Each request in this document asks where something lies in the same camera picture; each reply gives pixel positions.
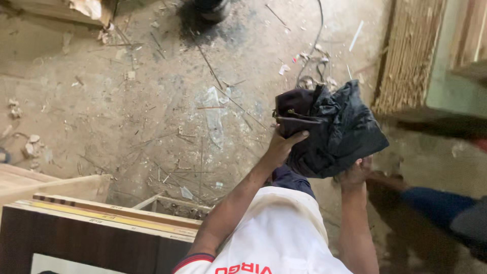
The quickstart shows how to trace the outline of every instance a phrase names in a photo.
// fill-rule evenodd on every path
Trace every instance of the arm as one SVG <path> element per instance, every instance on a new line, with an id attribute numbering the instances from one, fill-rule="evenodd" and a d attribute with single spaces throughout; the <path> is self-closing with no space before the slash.
<path id="1" fill-rule="evenodd" d="M 188 255 L 207 253 L 214 256 L 218 246 L 235 230 L 265 180 L 284 163 L 293 145 L 309 135 L 302 132 L 284 139 L 277 132 L 259 163 L 206 217 Z"/>
<path id="2" fill-rule="evenodd" d="M 354 274 L 379 273 L 365 208 L 365 178 L 371 165 L 372 158 L 366 157 L 338 176 L 341 183 L 340 258 Z"/>

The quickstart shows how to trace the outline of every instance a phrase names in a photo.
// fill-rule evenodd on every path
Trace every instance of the concrete floor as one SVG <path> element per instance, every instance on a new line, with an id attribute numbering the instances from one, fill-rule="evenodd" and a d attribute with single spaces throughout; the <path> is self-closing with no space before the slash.
<path id="1" fill-rule="evenodd" d="M 339 85 L 350 79 L 347 65 L 353 74 L 376 62 L 390 2 L 322 0 L 326 26 L 318 43 L 331 55 L 326 75 Z M 310 50 L 319 29 L 316 1 L 268 3 L 291 31 L 259 0 L 233 0 L 230 17 L 216 26 L 195 20 L 188 1 L 120 1 L 114 23 L 141 47 L 102 45 L 96 41 L 98 29 L 86 25 L 0 14 L 0 100 L 5 103 L 0 129 L 12 124 L 14 132 L 40 135 L 46 147 L 39 168 L 46 174 L 114 175 L 109 203 L 133 206 L 161 192 L 185 200 L 180 192 L 184 186 L 195 195 L 195 202 L 211 206 L 265 152 L 274 97 L 294 87 L 302 62 L 293 63 L 292 57 Z M 364 27 L 349 52 L 361 20 Z M 155 21 L 157 28 L 151 26 Z M 63 51 L 67 33 L 73 37 Z M 156 51 L 151 33 L 165 59 Z M 120 43 L 123 40 L 113 32 L 109 44 Z M 198 109 L 207 89 L 218 83 L 196 44 L 220 82 L 246 80 L 231 89 L 231 97 L 250 115 L 233 102 L 223 109 Z M 280 60 L 291 68 L 283 76 L 278 74 Z M 135 71 L 135 80 L 126 79 L 130 71 Z M 378 67 L 362 72 L 366 104 L 372 101 L 377 72 Z M 317 77 L 314 66 L 304 75 Z M 75 84 L 79 79 L 82 84 Z M 9 98 L 20 102 L 22 118 L 8 116 Z M 218 112 L 222 148 L 212 141 L 207 120 Z M 413 185 L 487 195 L 482 182 L 487 156 L 476 148 L 386 125 L 384 130 L 391 147 L 375 156 L 377 169 L 401 172 Z M 13 163 L 30 168 L 32 161 L 24 160 L 20 152 L 24 144 L 22 137 L 12 137 L 1 145 L 13 153 Z M 172 176 L 159 182 L 167 172 Z M 339 187 L 329 179 L 311 181 L 336 253 Z M 465 249 L 425 220 L 399 219 L 407 209 L 391 203 L 369 206 L 383 273 L 485 273 L 484 264 L 470 259 Z M 419 218 L 413 213 L 410 217 Z M 405 222 L 412 228 L 397 225 Z M 424 237 L 435 241 L 418 244 L 426 242 Z"/>

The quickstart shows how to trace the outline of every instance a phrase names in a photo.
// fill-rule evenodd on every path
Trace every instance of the black cable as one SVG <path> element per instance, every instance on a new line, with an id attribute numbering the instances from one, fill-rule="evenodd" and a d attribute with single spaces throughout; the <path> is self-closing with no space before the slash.
<path id="1" fill-rule="evenodd" d="M 319 10 L 321 12 L 321 26 L 319 27 L 318 35 L 316 35 L 316 40 L 315 40 L 315 43 L 313 44 L 313 47 L 311 48 L 311 51 L 309 52 L 309 56 L 311 56 L 313 54 L 313 52 L 315 51 L 316 44 L 318 44 L 319 37 L 321 36 L 321 31 L 323 29 L 323 25 L 325 24 L 324 23 L 325 19 L 324 19 L 324 15 L 323 15 L 323 7 L 321 6 L 321 0 L 318 0 L 318 4 L 319 4 Z M 311 58 L 306 60 L 306 63 L 304 64 L 303 68 L 301 69 L 300 73 L 298 74 L 298 79 L 296 80 L 296 88 L 299 88 L 301 73 L 303 73 L 303 71 L 306 68 L 306 66 L 308 65 L 308 62 L 310 59 Z"/>

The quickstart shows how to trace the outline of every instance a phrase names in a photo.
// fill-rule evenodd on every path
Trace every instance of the hand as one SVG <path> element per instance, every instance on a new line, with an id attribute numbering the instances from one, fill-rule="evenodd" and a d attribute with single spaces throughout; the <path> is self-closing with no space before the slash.
<path id="1" fill-rule="evenodd" d="M 337 175 L 337 180 L 341 184 L 342 191 L 357 187 L 361 188 L 371 171 L 372 155 L 355 161 L 348 170 Z"/>
<path id="2" fill-rule="evenodd" d="M 288 139 L 284 139 L 279 134 L 279 124 L 277 124 L 269 148 L 262 157 L 261 163 L 268 165 L 272 170 L 282 166 L 289 156 L 292 147 L 308 138 L 308 136 L 308 131 L 302 131 L 292 135 Z"/>

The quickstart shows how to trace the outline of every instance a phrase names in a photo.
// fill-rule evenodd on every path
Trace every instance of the man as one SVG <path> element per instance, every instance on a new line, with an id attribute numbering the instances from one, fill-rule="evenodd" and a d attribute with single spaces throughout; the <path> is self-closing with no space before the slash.
<path id="1" fill-rule="evenodd" d="M 385 187 L 433 225 L 470 249 L 473 257 L 487 262 L 487 196 L 480 200 L 426 187 L 412 187 L 402 176 L 369 173 L 367 187 Z"/>
<path id="2" fill-rule="evenodd" d="M 284 139 L 277 132 L 259 163 L 206 217 L 188 255 L 173 273 L 379 273 L 365 209 L 365 178 L 372 159 L 360 159 L 338 176 L 342 189 L 340 261 L 328 249 L 309 182 L 282 167 L 293 145 L 309 133 Z M 273 171 L 273 185 L 282 187 L 262 187 Z"/>

